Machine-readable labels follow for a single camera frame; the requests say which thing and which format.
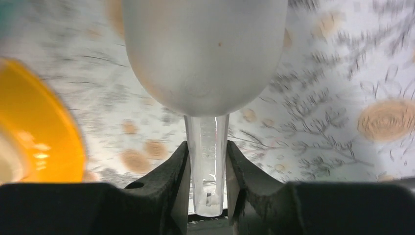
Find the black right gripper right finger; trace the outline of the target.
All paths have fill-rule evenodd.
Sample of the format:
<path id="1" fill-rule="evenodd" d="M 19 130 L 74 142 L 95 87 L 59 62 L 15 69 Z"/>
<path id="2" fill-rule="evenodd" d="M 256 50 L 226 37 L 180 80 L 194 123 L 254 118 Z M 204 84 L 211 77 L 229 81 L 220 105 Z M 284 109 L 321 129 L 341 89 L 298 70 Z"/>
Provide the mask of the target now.
<path id="1" fill-rule="evenodd" d="M 235 235 L 292 233 L 292 189 L 274 179 L 228 141 L 228 216 Z"/>

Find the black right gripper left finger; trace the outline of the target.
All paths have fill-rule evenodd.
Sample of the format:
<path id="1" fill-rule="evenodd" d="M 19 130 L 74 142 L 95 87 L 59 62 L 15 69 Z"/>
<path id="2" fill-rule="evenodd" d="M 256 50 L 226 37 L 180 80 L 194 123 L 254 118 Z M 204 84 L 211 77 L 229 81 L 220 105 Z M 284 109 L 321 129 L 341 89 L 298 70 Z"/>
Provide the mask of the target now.
<path id="1" fill-rule="evenodd" d="M 190 159 L 182 142 L 160 166 L 124 189 L 137 199 L 134 229 L 139 235 L 185 235 L 190 194 Z"/>

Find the clear plastic scoop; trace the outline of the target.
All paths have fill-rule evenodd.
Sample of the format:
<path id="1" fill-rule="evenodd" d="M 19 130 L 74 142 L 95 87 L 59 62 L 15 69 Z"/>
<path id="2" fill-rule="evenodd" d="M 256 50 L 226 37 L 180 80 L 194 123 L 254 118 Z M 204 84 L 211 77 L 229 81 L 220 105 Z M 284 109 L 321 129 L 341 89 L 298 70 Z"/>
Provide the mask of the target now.
<path id="1" fill-rule="evenodd" d="M 269 84 L 283 49 L 285 0 L 124 0 L 131 68 L 184 115 L 194 212 L 222 213 L 229 115 Z"/>

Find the green dog food bag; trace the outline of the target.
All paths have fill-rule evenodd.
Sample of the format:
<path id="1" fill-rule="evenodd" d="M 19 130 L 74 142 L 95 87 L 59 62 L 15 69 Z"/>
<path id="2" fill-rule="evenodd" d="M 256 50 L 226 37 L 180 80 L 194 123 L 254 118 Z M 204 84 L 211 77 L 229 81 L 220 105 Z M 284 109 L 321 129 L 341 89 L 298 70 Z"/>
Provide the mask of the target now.
<path id="1" fill-rule="evenodd" d="M 0 34 L 4 35 L 11 27 L 20 0 L 0 0 Z"/>

